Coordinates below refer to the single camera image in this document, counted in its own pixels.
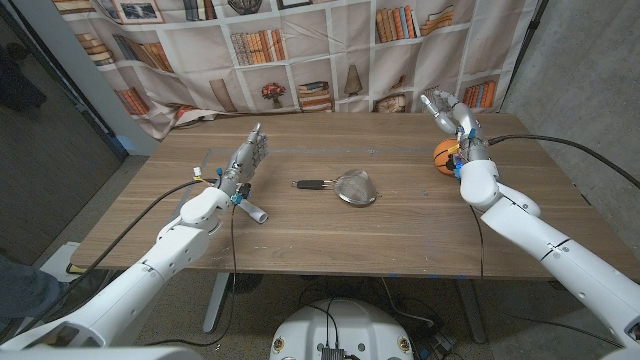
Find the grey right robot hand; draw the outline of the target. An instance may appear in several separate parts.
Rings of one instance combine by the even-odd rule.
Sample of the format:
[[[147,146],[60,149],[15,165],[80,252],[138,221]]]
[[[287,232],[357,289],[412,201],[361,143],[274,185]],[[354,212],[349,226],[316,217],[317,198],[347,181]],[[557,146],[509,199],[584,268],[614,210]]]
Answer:
[[[454,135],[467,161],[489,160],[488,142],[472,110],[454,95],[438,89],[420,96],[426,111],[446,134]]]

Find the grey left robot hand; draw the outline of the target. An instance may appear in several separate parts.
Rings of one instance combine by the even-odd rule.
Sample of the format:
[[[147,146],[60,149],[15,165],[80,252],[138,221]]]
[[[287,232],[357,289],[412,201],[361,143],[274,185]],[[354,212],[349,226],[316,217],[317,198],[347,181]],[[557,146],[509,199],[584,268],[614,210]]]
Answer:
[[[234,195],[240,184],[248,183],[253,178],[256,168],[268,154],[267,136],[261,132],[261,127],[262,124],[258,122],[247,140],[230,157],[218,185],[228,196]]]

